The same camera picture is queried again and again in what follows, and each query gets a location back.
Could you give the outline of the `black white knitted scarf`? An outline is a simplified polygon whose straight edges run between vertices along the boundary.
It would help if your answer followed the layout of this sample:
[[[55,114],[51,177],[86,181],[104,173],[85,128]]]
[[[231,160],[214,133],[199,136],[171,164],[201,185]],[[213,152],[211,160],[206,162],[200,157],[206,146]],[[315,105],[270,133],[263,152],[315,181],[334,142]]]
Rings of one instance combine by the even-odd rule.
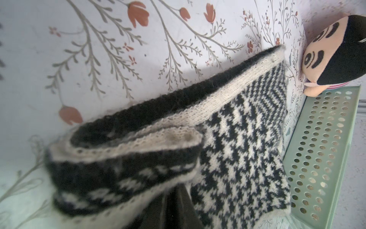
[[[180,184],[204,229],[253,229],[288,215],[284,56],[284,46],[269,48],[50,144],[45,164],[66,228],[137,229],[151,202]]]

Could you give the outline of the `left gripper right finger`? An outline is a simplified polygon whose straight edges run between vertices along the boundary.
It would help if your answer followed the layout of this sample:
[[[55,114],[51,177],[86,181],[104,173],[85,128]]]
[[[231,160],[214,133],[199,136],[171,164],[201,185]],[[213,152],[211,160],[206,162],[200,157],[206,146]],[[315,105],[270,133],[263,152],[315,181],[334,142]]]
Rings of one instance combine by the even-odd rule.
[[[184,184],[176,186],[168,196],[169,229],[203,229]]]

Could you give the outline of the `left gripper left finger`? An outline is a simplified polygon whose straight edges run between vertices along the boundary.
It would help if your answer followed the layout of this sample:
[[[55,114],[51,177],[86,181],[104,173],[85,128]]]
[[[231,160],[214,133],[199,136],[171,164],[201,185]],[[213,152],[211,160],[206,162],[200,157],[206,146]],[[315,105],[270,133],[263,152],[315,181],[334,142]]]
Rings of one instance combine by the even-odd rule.
[[[168,196],[162,194],[148,206],[138,229],[165,229]]]

